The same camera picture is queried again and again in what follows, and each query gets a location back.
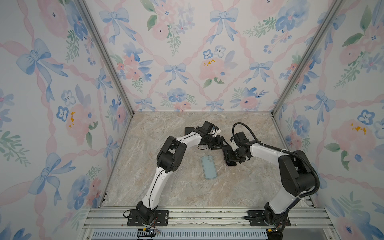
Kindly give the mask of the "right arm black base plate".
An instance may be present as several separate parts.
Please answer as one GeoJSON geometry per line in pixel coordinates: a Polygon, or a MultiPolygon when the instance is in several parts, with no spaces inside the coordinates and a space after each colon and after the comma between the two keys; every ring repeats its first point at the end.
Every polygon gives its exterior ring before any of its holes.
{"type": "Polygon", "coordinates": [[[264,226],[271,228],[291,226],[291,222],[288,216],[284,214],[276,215],[273,211],[269,210],[249,210],[247,211],[247,216],[244,216],[245,220],[250,222],[252,227],[264,226]]]}

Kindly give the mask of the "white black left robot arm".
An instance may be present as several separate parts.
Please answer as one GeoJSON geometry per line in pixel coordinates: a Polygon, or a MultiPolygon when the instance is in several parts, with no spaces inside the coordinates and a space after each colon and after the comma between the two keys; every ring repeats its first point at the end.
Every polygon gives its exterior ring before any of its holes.
{"type": "Polygon", "coordinates": [[[218,134],[203,134],[195,131],[183,137],[169,136],[167,138],[157,155],[157,168],[149,189],[136,206],[139,219],[145,225],[149,225],[155,220],[160,196],[169,177],[180,167],[187,149],[200,145],[207,146],[211,150],[220,150],[229,144],[218,134]]]}

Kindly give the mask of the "light blue phone case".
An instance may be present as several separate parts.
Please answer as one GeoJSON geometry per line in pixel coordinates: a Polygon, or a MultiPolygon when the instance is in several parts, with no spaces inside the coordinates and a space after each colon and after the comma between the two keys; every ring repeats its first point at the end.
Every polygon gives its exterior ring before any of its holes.
{"type": "Polygon", "coordinates": [[[201,157],[201,162],[205,178],[207,180],[217,178],[218,175],[213,156],[203,156],[201,157]]]}

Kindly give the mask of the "silver edged phone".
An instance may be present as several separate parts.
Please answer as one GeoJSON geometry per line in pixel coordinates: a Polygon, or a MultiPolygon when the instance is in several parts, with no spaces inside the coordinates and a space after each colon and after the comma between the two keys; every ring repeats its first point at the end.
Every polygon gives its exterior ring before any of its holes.
{"type": "Polygon", "coordinates": [[[194,127],[185,127],[185,136],[189,135],[192,132],[195,132],[195,128],[194,127]]]}

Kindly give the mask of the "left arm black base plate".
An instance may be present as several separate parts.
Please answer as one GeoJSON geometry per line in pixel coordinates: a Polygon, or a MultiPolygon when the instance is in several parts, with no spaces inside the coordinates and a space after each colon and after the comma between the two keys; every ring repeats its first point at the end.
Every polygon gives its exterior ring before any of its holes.
{"type": "Polygon", "coordinates": [[[129,227],[151,227],[160,226],[166,227],[169,222],[169,211],[157,210],[151,213],[141,214],[137,210],[129,212],[127,218],[127,226],[129,227]]]}

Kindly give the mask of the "pink edged phone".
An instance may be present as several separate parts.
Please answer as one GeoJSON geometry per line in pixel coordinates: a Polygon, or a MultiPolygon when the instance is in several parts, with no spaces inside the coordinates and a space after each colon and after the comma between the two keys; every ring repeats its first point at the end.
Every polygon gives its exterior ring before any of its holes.
{"type": "Polygon", "coordinates": [[[226,165],[229,166],[229,167],[233,167],[233,166],[237,165],[237,162],[235,162],[235,161],[226,161],[226,165]]]}

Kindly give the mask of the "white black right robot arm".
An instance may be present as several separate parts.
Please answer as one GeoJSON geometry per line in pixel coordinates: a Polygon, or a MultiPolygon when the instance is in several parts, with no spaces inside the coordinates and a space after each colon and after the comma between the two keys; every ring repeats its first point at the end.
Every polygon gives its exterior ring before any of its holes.
{"type": "Polygon", "coordinates": [[[312,195],[320,188],[319,177],[302,151],[291,152],[266,144],[245,143],[234,148],[222,146],[224,160],[228,166],[235,166],[257,157],[278,166],[282,187],[275,197],[265,204],[261,214],[246,216],[252,222],[268,226],[284,227],[290,210],[304,197],[312,195]]]}

